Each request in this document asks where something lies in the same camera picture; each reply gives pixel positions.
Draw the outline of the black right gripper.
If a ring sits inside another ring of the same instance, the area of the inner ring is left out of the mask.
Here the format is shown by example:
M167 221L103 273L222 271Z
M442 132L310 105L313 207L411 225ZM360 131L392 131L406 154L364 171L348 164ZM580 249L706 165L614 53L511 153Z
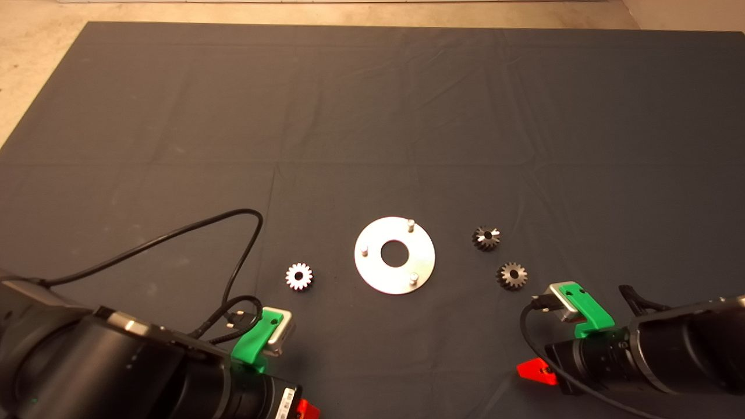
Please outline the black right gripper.
M630 334L625 327L547 344L544 350L559 368L596 392L641 390L641 373L630 354ZM518 364L517 374L538 384L557 386L556 374L542 358Z

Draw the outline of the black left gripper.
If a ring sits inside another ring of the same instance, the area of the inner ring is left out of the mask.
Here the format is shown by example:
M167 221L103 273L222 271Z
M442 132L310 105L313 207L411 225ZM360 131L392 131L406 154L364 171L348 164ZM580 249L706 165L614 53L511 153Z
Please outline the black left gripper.
M303 387L232 360L222 418L319 419L320 410L303 397Z

